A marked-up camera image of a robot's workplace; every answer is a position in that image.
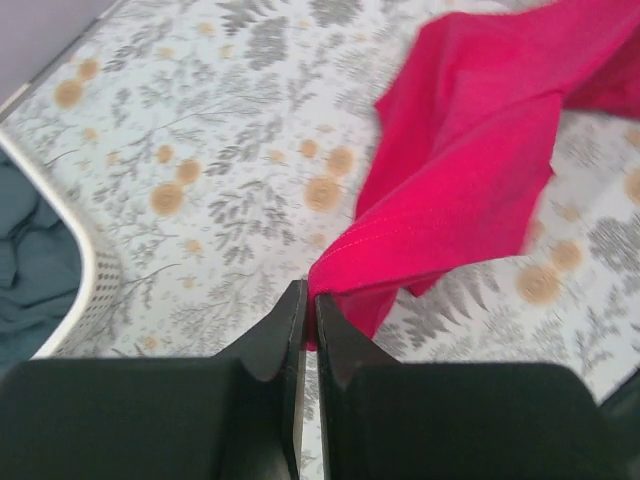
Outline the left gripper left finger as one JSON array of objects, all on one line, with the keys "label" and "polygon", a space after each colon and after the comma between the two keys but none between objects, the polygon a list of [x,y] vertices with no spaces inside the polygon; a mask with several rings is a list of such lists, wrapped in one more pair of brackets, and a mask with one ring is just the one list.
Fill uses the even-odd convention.
[{"label": "left gripper left finger", "polygon": [[5,479],[296,479],[306,284],[211,357],[31,360],[1,380]]}]

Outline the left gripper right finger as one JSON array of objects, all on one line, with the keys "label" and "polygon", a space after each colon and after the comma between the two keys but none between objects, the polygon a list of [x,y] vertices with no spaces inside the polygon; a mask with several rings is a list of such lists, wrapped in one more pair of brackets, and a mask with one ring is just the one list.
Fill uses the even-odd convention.
[{"label": "left gripper right finger", "polygon": [[635,479],[639,378],[597,403],[546,362],[402,363],[316,299],[329,479]]}]

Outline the red t shirt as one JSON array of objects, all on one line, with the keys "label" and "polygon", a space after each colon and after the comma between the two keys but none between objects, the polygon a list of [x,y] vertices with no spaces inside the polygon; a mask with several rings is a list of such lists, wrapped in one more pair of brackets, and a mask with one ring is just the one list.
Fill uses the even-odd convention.
[{"label": "red t shirt", "polygon": [[554,1],[425,24],[376,102],[379,145],[353,224],[311,267],[372,336],[397,293],[520,252],[564,110],[639,115],[639,4]]}]

